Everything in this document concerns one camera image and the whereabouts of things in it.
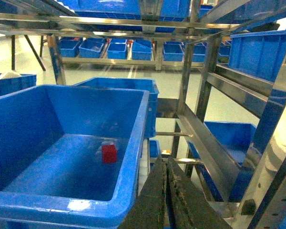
blue plastic bin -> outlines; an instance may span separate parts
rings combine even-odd
[[[36,75],[21,74],[22,77],[0,80],[0,96],[36,86]]]
[[[110,43],[107,53],[108,59],[127,59],[127,44]]]
[[[93,13],[92,15],[98,18],[107,16],[115,19],[136,19],[141,15],[138,0],[62,0],[62,2],[70,9]],[[160,16],[185,18],[189,14],[189,9],[189,0],[164,0]]]
[[[203,43],[194,46],[193,62],[204,62],[206,46]]]
[[[271,82],[286,54],[286,31],[231,35],[229,67]]]
[[[85,40],[79,47],[80,57],[99,58],[103,50],[103,43]]]
[[[114,39],[111,39],[110,43],[126,44],[126,43],[127,43],[127,40],[126,40],[126,39],[117,39],[117,38],[114,38]]]
[[[227,152],[234,160],[242,165],[245,159],[247,150],[254,136],[256,127],[247,123],[225,123],[225,122],[205,122],[204,123],[211,133],[218,139]],[[195,147],[189,145],[195,158],[200,158]],[[212,195],[216,201],[222,201],[215,184],[213,183],[208,171],[202,165],[199,168],[210,188]],[[231,193],[231,200],[239,196],[237,192]]]
[[[62,57],[76,57],[79,53],[80,41],[60,40],[59,48]]]
[[[148,97],[58,85],[0,97],[0,218],[117,228],[135,201]],[[104,164],[110,144],[117,162]]]
[[[229,57],[230,56],[230,51],[231,51],[231,46],[230,45],[225,45],[222,42],[222,45],[219,48],[219,56]]]
[[[74,86],[88,86],[98,88],[124,88],[147,90],[150,92],[148,101],[148,115],[146,119],[145,138],[156,136],[156,115],[158,103],[158,88],[154,80],[146,79],[119,79],[119,78],[93,78]]]
[[[165,44],[163,46],[164,61],[182,61],[184,52],[181,45]]]
[[[132,59],[147,60],[152,58],[152,43],[150,41],[136,40],[133,43]]]

